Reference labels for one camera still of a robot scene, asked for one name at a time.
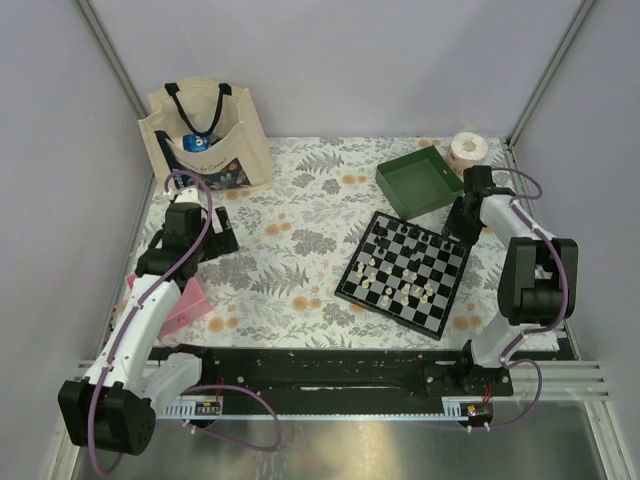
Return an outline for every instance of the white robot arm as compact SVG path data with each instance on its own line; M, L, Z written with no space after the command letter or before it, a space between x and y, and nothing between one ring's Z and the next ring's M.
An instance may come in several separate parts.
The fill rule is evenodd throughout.
M131 297L107 345L83 379L66 381L58 393L75 445L87 446L91 437L99 449L139 455L153 434L155 413L200 381L201 360L185 353L143 375L154 341L198 263L238 250L226 210L215 213L222 226L217 233L202 219L196 187L182 190L169 205L163 228L138 260Z
M491 172L485 166L465 170L465 195L454 203L443 233L473 245L489 226L508 248L498 286L499 311L465 347L472 365L497 369L522 344L526 332L552 328L563 303L563 318L573 312L578 246L540 227L514 200L513 191L496 187Z

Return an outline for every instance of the gray wall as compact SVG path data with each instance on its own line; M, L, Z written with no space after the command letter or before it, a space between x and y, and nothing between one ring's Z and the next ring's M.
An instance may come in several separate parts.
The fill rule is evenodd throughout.
M507 135L580 0L92 0L142 98L210 76L269 135Z
M572 321L602 361L632 456L640 458L640 3L606 0L569 52L516 151L545 187L545 226L580 246Z
M0 469L25 480L95 355L150 168L70 0L0 2L0 45Z

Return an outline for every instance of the floral tablecloth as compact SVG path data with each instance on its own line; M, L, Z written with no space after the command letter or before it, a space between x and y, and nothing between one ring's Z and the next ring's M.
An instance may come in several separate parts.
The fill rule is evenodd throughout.
M490 230L473 248L440 341L334 297L360 236L380 210L394 215L375 182L375 167L421 147L445 154L445 138L274 138L274 184L266 191L214 192L240 251L199 266L197 279L214 313L158 345L278 348L459 349L497 311L505 250ZM499 140L489 163L501 165ZM507 173L495 175L510 184ZM161 226L168 198L156 191L136 258ZM413 222L439 232L449 208ZM526 350L556 350L554 334L531 337Z

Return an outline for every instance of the green box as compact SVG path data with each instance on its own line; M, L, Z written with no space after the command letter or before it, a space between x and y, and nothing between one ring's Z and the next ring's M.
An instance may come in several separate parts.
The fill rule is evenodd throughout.
M403 220L453 203L464 185L436 147L381 163L376 182Z

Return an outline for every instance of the bag handle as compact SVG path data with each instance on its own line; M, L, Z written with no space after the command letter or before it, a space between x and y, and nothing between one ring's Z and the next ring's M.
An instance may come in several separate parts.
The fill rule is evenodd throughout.
M220 92L218 93L218 105L216 105L216 113L213 116L213 121L211 122L211 126L206 132L199 132L193 127L193 125L191 125L191 122L189 121L189 117L187 117L186 112L182 108L182 104L180 103L180 100L178 100L178 92L180 91L180 87L178 87L178 84L166 83L164 86L164 89L167 91L169 96L173 98L173 101L175 102L176 107L178 107L178 113L180 114L180 118L182 118L184 123L187 124L187 127L189 127L189 130L191 130L193 133L195 133L200 137L208 137L213 133L213 130L216 128L216 125L218 125L218 122L220 121L220 116L222 115L222 97L224 95L231 95L231 87L229 86L228 83L221 83L218 85L218 87L220 88Z

